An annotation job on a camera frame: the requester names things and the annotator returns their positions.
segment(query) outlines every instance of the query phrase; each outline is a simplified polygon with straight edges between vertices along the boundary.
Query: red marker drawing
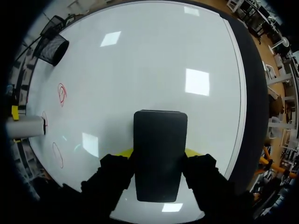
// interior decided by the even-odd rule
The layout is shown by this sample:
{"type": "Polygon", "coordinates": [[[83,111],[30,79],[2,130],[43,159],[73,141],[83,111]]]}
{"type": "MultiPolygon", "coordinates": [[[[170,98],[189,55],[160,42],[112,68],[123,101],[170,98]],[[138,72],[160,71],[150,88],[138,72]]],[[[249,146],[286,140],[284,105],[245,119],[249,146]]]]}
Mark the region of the red marker drawing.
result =
{"type": "Polygon", "coordinates": [[[57,161],[59,162],[59,164],[60,164],[60,168],[62,169],[62,168],[64,167],[64,160],[62,159],[60,150],[59,150],[59,148],[58,148],[58,146],[56,145],[55,142],[53,142],[53,145],[52,145],[52,146],[53,146],[53,152],[54,152],[55,158],[56,158],[57,161]]]}
{"type": "Polygon", "coordinates": [[[45,111],[43,111],[43,113],[42,113],[42,118],[45,120],[45,127],[47,127],[48,126],[48,118],[47,118],[45,111]]]}
{"type": "Polygon", "coordinates": [[[58,96],[60,100],[61,107],[64,106],[64,100],[66,98],[66,89],[62,83],[58,84],[58,96]]]}

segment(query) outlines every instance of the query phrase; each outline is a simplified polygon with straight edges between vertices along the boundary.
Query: white chair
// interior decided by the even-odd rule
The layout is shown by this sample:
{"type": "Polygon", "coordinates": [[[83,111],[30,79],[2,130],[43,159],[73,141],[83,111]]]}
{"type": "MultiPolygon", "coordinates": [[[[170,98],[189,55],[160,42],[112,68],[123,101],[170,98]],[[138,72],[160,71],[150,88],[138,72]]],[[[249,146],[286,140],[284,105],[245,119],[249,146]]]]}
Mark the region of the white chair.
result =
{"type": "Polygon", "coordinates": [[[269,46],[269,49],[270,49],[270,51],[271,51],[272,54],[274,54],[274,49],[275,49],[276,47],[278,47],[280,44],[284,45],[286,48],[290,46],[290,42],[289,42],[289,40],[288,40],[286,37],[282,36],[282,37],[281,37],[281,40],[278,41],[277,43],[275,43],[275,44],[273,45],[273,47],[270,47],[270,46],[269,46]]]}
{"type": "MultiPolygon", "coordinates": [[[[281,120],[278,117],[272,117],[269,119],[269,123],[280,123],[281,120]]],[[[281,138],[282,132],[278,127],[268,127],[269,139],[281,138]]]]}

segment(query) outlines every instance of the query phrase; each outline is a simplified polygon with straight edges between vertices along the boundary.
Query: desk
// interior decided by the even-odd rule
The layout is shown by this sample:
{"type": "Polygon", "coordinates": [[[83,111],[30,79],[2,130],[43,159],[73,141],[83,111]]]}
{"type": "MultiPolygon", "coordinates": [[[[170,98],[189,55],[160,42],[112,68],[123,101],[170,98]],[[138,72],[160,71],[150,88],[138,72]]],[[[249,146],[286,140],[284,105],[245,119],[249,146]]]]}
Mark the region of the desk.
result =
{"type": "Polygon", "coordinates": [[[262,25],[260,24],[260,28],[258,29],[258,30],[254,30],[253,28],[251,28],[251,26],[250,26],[250,24],[248,23],[249,21],[250,21],[250,19],[255,15],[255,13],[258,13],[260,16],[261,16],[261,18],[264,20],[264,22],[266,22],[266,23],[268,23],[269,25],[270,25],[270,27],[271,27],[271,29],[275,32],[275,33],[277,33],[277,34],[280,34],[280,32],[276,29],[276,27],[274,26],[274,24],[271,22],[271,21],[269,21],[259,10],[258,10],[258,8],[254,5],[254,4],[252,4],[250,1],[248,1],[248,0],[245,0],[245,2],[247,2],[249,5],[250,5],[250,7],[251,7],[251,9],[249,10],[249,13],[248,14],[246,14],[245,15],[245,17],[243,17],[242,19],[244,20],[244,22],[247,24],[247,26],[248,27],[250,27],[250,29],[252,30],[252,31],[254,31],[255,32],[255,35],[256,35],[256,37],[258,38],[258,40],[260,41],[260,38],[261,38],[261,36],[265,33],[265,31],[263,31],[262,33],[260,33],[260,31],[263,29],[262,28],[262,25]]]}

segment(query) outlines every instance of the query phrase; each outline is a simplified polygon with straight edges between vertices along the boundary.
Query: black cable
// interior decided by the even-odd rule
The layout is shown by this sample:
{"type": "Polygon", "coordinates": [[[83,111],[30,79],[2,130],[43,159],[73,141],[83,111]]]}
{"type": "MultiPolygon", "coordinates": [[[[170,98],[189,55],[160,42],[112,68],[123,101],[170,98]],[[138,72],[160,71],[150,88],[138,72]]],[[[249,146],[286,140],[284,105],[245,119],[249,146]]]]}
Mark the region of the black cable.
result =
{"type": "Polygon", "coordinates": [[[28,47],[26,47],[25,50],[23,50],[23,52],[17,57],[17,59],[15,59],[14,63],[17,62],[20,57],[36,42],[38,41],[42,36],[39,36],[36,40],[34,40],[28,47]]]}

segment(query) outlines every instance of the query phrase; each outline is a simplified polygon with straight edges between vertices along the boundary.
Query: white cylinder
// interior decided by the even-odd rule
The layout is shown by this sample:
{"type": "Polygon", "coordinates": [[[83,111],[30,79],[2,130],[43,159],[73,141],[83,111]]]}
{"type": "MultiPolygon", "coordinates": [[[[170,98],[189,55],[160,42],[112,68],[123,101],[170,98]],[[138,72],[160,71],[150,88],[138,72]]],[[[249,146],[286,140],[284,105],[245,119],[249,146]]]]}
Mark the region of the white cylinder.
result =
{"type": "Polygon", "coordinates": [[[39,116],[20,116],[19,120],[8,118],[7,135],[11,139],[24,139],[44,135],[44,119],[39,116]]]}

